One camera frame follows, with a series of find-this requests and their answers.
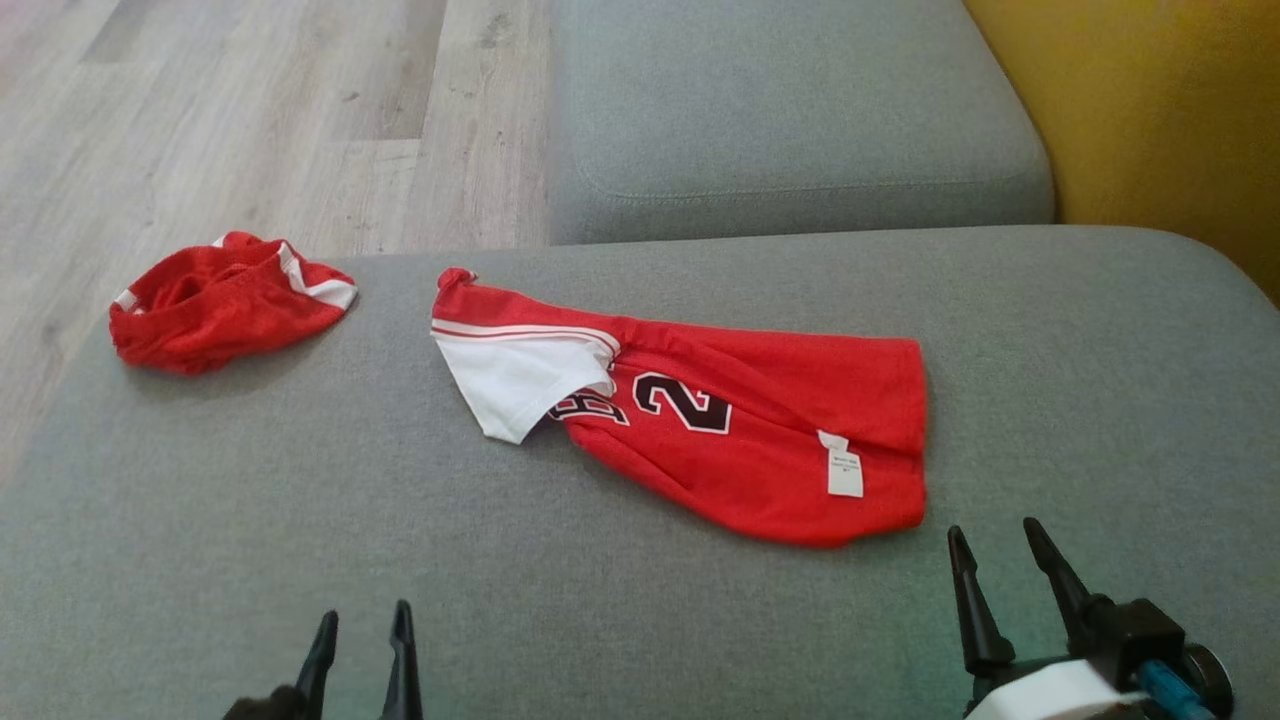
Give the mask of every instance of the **mustard yellow backrest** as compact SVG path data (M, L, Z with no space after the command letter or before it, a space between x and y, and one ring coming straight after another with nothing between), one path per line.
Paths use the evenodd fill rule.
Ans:
M1201 240L1280 305L1280 0L965 0L1059 219Z

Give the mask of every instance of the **folded clothing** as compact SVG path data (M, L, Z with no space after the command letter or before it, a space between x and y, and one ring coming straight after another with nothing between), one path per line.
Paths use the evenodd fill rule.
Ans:
M840 546L924 518L919 345L598 315L440 275L431 332L489 437L545 415L736 532Z
M315 334L355 297L349 277L284 240L232 232L157 263L111 304L108 322L129 365L197 375Z

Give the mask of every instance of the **crumpled red cloth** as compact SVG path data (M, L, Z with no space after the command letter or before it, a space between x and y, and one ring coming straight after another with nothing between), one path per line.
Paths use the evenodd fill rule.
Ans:
M147 270L111 304L109 325L127 364L198 375L312 336L355 299L348 275L287 241L232 232Z

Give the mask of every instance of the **gray fabric surface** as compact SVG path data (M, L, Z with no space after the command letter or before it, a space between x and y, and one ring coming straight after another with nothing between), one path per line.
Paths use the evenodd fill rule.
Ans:
M911 336L929 373L916 530L740 538L545 427L485 441L434 343L435 275L602 313ZM105 329L0 496L0 716L220 717L342 614L328 717L372 717L413 603L430 717L956 717L945 532L1023 657L1064 647L1021 538L1217 651L1280 706L1280 314L1137 229L1009 227L339 263L351 315L197 379Z
M553 31L553 242L1053 219L960 0L561 0Z

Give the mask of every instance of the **clothing tag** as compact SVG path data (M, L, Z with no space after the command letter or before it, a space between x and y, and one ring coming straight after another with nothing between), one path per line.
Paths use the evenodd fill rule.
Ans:
M863 496L863 459L852 452L827 451L827 493Z
M818 430L818 442L820 442L827 450L835 450L837 452L846 452L849 450L849 438L842 438L822 430Z

